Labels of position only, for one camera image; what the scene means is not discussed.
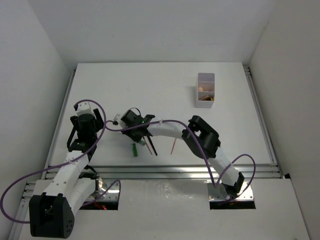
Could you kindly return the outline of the large black makeup brush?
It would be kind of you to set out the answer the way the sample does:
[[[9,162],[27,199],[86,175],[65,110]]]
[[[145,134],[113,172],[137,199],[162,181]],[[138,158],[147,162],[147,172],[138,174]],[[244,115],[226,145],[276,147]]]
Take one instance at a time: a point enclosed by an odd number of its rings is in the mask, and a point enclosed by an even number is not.
[[[154,146],[154,144],[153,144],[153,142],[152,142],[151,137],[150,137],[150,136],[147,136],[147,139],[148,139],[148,141],[149,141],[149,143],[150,143],[150,145],[151,145],[151,148],[152,148],[155,156],[158,156],[158,153],[157,153],[156,148],[155,148],[155,146]]]

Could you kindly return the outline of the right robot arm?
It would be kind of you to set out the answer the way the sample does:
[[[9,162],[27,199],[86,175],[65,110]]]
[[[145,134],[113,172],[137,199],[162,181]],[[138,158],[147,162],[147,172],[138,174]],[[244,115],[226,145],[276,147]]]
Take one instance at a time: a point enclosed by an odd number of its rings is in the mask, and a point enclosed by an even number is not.
[[[218,173],[218,181],[226,193],[232,199],[238,197],[245,178],[230,160],[217,157],[221,146],[219,134],[200,116],[192,116],[186,125],[178,120],[161,120],[152,114],[142,117],[129,109],[122,115],[117,114],[114,121],[124,135],[137,143],[144,137],[155,136],[183,140],[195,156],[205,158],[205,164]]]

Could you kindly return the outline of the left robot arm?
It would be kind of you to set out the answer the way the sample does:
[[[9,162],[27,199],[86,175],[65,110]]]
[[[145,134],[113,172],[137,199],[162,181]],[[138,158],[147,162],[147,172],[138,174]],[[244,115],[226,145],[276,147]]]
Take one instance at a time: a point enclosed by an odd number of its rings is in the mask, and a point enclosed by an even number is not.
[[[75,216],[89,195],[97,190],[97,173],[86,174],[96,149],[98,132],[104,120],[99,110],[80,103],[67,141],[68,153],[51,183],[29,201],[30,234],[33,237],[67,239],[74,228]]]

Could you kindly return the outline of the rose gold lipstick tube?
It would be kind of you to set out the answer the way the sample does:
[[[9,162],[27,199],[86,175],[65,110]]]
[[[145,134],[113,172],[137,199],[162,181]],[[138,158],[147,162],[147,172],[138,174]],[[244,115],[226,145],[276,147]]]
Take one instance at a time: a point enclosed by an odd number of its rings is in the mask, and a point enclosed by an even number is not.
[[[211,95],[205,95],[205,96],[202,96],[198,99],[199,101],[211,101],[213,102],[214,101],[214,97],[211,96]]]

